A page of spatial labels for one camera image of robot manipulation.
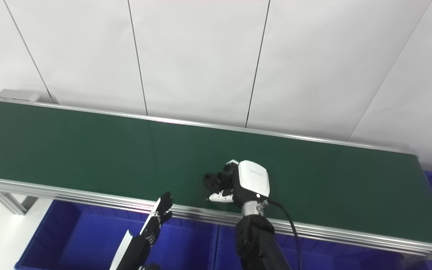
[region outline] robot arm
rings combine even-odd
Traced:
[[[150,248],[159,237],[161,226],[173,216],[173,213],[168,211],[171,206],[173,206],[173,197],[170,192],[166,192],[157,200],[139,234],[133,237],[130,231],[126,232],[110,270],[160,269],[157,264],[143,265],[146,263]]]
[[[269,198],[269,178],[264,167],[254,162],[232,160],[217,174],[206,173],[204,185],[212,192],[209,200],[234,203],[243,218],[235,227],[236,250],[244,270],[291,270],[290,265],[275,240],[275,230],[264,217],[264,207],[278,204]],[[301,268],[300,248],[293,222]]]

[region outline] conveyor leg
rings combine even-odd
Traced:
[[[0,202],[15,215],[24,215],[28,209],[16,200],[10,193],[0,192]]]

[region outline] metal bracket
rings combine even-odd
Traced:
[[[15,215],[25,215],[36,200],[36,197],[28,196],[20,203],[11,193],[0,192],[0,203]]]
[[[36,94],[31,91],[2,89],[0,92],[0,101],[8,101],[8,100],[36,102],[39,100],[39,94]]]

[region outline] green conveyor belt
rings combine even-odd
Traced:
[[[240,212],[202,175],[266,167],[297,222],[432,243],[432,190],[410,154],[0,101],[0,178]],[[285,219],[277,208],[270,218]]]

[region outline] floor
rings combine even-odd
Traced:
[[[14,269],[51,202],[38,199],[25,216],[13,215],[0,204],[0,270]]]

